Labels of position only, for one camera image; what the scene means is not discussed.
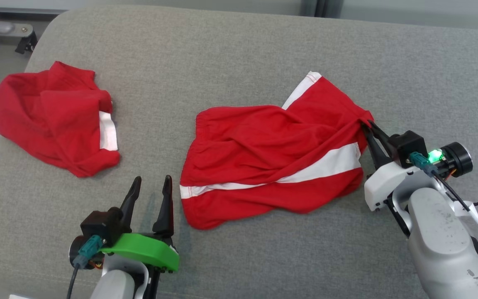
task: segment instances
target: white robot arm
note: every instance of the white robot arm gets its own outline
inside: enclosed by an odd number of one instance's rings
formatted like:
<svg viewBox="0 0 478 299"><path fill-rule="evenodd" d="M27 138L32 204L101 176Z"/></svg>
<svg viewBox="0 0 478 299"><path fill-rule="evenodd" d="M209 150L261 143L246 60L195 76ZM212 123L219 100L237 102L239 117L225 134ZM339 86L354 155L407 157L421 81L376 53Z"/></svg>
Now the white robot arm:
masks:
<svg viewBox="0 0 478 299"><path fill-rule="evenodd" d="M432 171L411 161L425 154L423 138L408 131L387 137L374 123L363 126L377 171L364 184L371 211L387 206L408 238L420 283L430 299L478 299L478 241L463 221L475 221L473 203L449 195L444 181L473 168L469 152L454 142L431 157ZM380 140L388 157L375 142Z"/></svg>
<svg viewBox="0 0 478 299"><path fill-rule="evenodd" d="M137 176L120 208L93 211L80 224L82 235L70 246L74 267L67 298L71 298L78 270L102 270L91 299L155 299L160 275L178 271L180 257L173 245L173 181L165 177L163 201L151 233L133 233L130 228L139 197Z"/></svg>

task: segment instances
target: white trim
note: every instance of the white trim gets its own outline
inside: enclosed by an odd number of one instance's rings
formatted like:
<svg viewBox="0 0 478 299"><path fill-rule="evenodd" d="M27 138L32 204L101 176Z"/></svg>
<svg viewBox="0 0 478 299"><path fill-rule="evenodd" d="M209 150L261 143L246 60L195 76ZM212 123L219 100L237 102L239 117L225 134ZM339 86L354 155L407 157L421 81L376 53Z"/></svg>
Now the white trim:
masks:
<svg viewBox="0 0 478 299"><path fill-rule="evenodd" d="M352 170L360 168L359 158L361 157L361 151L357 143L346 144L345 146L328 151L324 157L321 157L315 163L307 166L306 168L279 179L280 183L292 183L314 180L317 178L325 178L327 176L334 176Z"/></svg>
<svg viewBox="0 0 478 299"><path fill-rule="evenodd" d="M298 98L300 98L305 91L307 91L309 87L313 86L313 84L315 84L320 78L322 78L322 75L317 72L307 73L307 76L305 76L302 82L298 84L281 108L287 110L287 108L289 108L289 106L294 103L295 100L298 100Z"/></svg>
<svg viewBox="0 0 478 299"><path fill-rule="evenodd" d="M100 148L117 151L117 134L110 113L99 111Z"/></svg>
<svg viewBox="0 0 478 299"><path fill-rule="evenodd" d="M296 172L295 174L281 178L276 182L280 184L288 184L341 174L343 172L361 167L361 164L359 163L360 157L361 152L357 143L346 144L341 148L328 151L315 163L307 166L299 172ZM251 189L263 185L267 184L246 185L235 182L227 182L224 184L212 184L207 186L180 185L180 197L182 199L189 199L212 190Z"/></svg>

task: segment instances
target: red garment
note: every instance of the red garment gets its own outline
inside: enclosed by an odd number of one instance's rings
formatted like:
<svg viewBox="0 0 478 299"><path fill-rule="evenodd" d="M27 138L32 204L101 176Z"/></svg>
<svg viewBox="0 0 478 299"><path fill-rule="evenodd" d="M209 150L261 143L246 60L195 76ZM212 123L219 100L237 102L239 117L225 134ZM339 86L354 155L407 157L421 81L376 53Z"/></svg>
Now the red garment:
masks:
<svg viewBox="0 0 478 299"><path fill-rule="evenodd" d="M210 229L274 208L307 213L360 185L361 121L372 115L311 74L313 84L287 110L217 107L197 116L180 178L191 226Z"/></svg>
<svg viewBox="0 0 478 299"><path fill-rule="evenodd" d="M0 84L0 134L78 177L117 165L118 151L99 148L99 111L112 113L112 100L94 76L58 61L37 74L7 76Z"/></svg>

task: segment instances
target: gray fabric surface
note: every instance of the gray fabric surface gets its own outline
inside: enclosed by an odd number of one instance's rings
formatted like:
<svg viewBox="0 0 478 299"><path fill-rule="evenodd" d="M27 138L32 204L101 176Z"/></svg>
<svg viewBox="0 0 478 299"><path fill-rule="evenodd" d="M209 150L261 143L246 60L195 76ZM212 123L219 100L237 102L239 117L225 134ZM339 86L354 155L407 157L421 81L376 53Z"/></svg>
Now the gray fabric surface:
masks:
<svg viewBox="0 0 478 299"><path fill-rule="evenodd" d="M150 231L165 175L178 185L198 112L281 105L309 70L389 134L411 129L429 148L463 143L475 169L451 184L478 199L475 30L101 6L57 17L27 71L55 60L95 70L112 94L122 159L79 179L0 138L0 283L17 294L65 297L78 224L120 204L138 175L132 227ZM368 153L361 163L372 172ZM210 231L187 225L178 189L174 201L180 271L161 277L159 298L426 298L404 235L389 211L368 210L362 189L307 215L273 211ZM80 272L74 298L98 278Z"/></svg>

